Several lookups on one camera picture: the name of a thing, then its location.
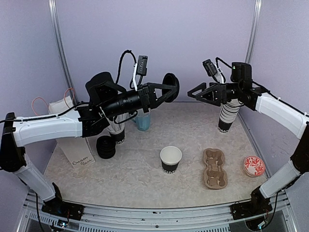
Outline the black plastic cup lid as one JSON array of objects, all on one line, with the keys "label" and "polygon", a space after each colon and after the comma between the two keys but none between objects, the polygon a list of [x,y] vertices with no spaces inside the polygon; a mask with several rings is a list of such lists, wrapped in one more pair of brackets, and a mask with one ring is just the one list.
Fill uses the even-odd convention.
[{"label": "black plastic cup lid", "polygon": [[173,102],[178,97],[180,91],[180,83],[178,78],[173,73],[167,73],[163,78],[162,84],[166,86],[166,88],[162,89],[162,94],[169,95],[165,102]]}]

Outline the black paper coffee cup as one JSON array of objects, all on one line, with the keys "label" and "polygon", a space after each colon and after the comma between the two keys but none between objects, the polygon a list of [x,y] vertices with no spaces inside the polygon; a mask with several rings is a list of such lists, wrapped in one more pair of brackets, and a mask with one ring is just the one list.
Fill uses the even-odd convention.
[{"label": "black paper coffee cup", "polygon": [[165,173],[173,174],[182,159],[182,152],[175,146],[166,146],[160,151],[162,169]]}]

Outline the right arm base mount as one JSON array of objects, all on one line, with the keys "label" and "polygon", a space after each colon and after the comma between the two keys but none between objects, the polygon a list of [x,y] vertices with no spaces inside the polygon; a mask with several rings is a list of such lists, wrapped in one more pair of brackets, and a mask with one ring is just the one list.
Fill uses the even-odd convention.
[{"label": "right arm base mount", "polygon": [[233,220],[253,217],[272,211],[270,198],[265,198],[260,189],[256,188],[251,193],[251,199],[242,203],[234,203],[230,206]]}]

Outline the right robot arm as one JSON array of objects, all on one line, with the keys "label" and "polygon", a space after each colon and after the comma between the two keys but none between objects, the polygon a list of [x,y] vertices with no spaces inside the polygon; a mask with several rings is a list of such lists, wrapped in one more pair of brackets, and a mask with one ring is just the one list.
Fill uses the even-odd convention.
[{"label": "right robot arm", "polygon": [[213,83],[202,83],[188,91],[188,97],[216,106],[236,108],[244,105],[253,111],[264,114],[291,131],[299,143],[295,152],[283,167],[270,179],[251,193],[247,211],[256,215],[269,205],[269,199],[281,189],[296,181],[309,170],[309,116],[275,97],[264,86],[252,80],[252,67],[248,63],[233,62],[231,83],[226,83],[221,70],[210,60],[203,66],[212,77]]}]

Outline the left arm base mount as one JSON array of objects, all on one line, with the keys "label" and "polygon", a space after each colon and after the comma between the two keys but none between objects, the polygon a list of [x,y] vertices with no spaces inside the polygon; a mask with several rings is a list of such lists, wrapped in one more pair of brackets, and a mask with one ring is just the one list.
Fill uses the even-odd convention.
[{"label": "left arm base mount", "polygon": [[42,211],[51,215],[74,220],[81,220],[84,206],[77,203],[63,201],[59,187],[53,182],[55,197],[49,201],[44,201]]}]

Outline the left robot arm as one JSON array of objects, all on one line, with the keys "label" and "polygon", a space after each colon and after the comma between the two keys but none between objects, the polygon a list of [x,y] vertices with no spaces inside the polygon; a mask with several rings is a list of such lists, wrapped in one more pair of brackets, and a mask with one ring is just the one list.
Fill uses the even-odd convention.
[{"label": "left robot arm", "polygon": [[8,113],[3,120],[0,143],[0,167],[15,174],[30,187],[57,215],[67,211],[56,184],[47,181],[26,155],[26,145],[59,139],[87,138],[100,134],[119,115],[139,109],[148,112],[179,94],[179,80],[172,73],[161,84],[146,83],[136,90],[116,84],[109,72],[95,75],[85,85],[89,102],[68,110],[43,116],[16,117]]}]

